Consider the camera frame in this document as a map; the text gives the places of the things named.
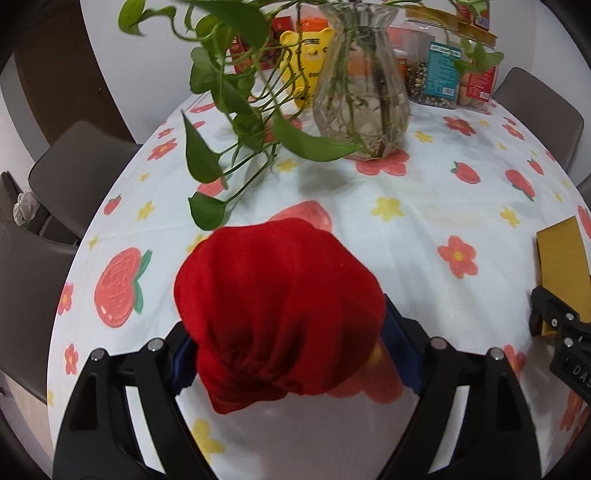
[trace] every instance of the glass vase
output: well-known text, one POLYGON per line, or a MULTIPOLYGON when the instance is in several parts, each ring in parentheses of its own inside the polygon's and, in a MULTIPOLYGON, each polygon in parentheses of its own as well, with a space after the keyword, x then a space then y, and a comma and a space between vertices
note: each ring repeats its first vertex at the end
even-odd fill
POLYGON ((321 5, 335 34, 314 95, 324 137, 355 142, 355 158, 382 158, 402 142, 410 109, 386 28, 398 8, 337 0, 321 5))

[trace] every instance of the floral tablecloth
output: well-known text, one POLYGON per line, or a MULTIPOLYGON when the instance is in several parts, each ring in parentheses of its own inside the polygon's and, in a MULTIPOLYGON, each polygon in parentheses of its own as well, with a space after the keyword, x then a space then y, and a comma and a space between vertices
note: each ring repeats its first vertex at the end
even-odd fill
MULTIPOLYGON (((235 142, 210 96, 192 97, 181 108, 214 150, 235 142)), ((589 214, 552 155, 501 105, 493 104, 489 115, 415 104, 411 110, 404 144, 384 160, 318 164, 281 151, 228 225, 307 219, 332 232, 430 336, 464 351, 504 348, 531 406, 546 470, 588 410, 581 413, 582 402, 550 374, 551 348, 528 333, 535 233, 575 215, 590 252, 589 214)), ((310 112, 296 124, 316 131, 310 112)), ((235 173, 225 192, 220 182, 199 186, 191 178, 184 147, 177 110, 125 169, 82 241, 51 340, 47 397, 54 442, 93 349, 136 350, 179 321, 176 272, 209 235, 194 225, 187 198, 195 189, 226 198, 263 162, 235 173)), ((228 155, 222 162, 229 164, 228 155)), ((365 380, 339 394, 288 395, 224 416, 213 411, 199 378, 178 402, 222 480, 372 480, 417 397, 384 388, 397 375, 387 355, 377 352, 364 368, 365 380)), ((129 395, 144 458, 160 468, 137 392, 129 395)), ((459 389, 434 468, 452 454, 465 399, 459 389)))

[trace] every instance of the red fabric bundle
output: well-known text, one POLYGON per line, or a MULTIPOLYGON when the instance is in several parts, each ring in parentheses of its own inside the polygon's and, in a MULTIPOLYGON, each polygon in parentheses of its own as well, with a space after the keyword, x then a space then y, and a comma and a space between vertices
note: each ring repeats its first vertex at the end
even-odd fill
POLYGON ((217 230, 185 260, 174 298, 218 413, 331 390, 367 362, 385 315, 372 273, 299 219, 217 230))

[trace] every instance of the orange lid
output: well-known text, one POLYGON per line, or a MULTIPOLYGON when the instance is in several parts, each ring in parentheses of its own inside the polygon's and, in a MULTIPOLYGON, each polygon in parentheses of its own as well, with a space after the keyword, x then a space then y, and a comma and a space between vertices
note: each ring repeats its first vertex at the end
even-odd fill
POLYGON ((319 32, 328 28, 329 21, 322 17, 308 17, 301 21, 302 32, 319 32))

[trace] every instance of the white wall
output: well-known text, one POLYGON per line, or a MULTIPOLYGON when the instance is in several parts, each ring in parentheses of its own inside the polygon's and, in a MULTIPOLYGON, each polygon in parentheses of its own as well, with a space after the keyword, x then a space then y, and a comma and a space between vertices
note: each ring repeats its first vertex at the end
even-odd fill
MULTIPOLYGON (((134 138, 143 142, 188 97, 189 53, 194 45, 173 37, 167 19, 163 18, 141 25, 145 37, 121 33, 117 17, 123 0, 80 3, 90 41, 115 103, 134 138)), ((159 8, 173 2, 147 3, 150 8, 159 8)), ((512 67, 521 67, 571 102, 586 120, 588 127, 569 172, 578 183, 591 172, 591 71, 566 30, 540 0, 491 3, 491 32, 498 37, 498 50, 505 53, 498 85, 512 67)), ((453 12, 447 0, 426 0, 426 4, 453 12)), ((178 29, 183 31, 180 17, 178 29)))
POLYGON ((9 171, 21 190, 24 190, 32 166, 33 159, 14 128, 0 90, 0 172, 9 171))

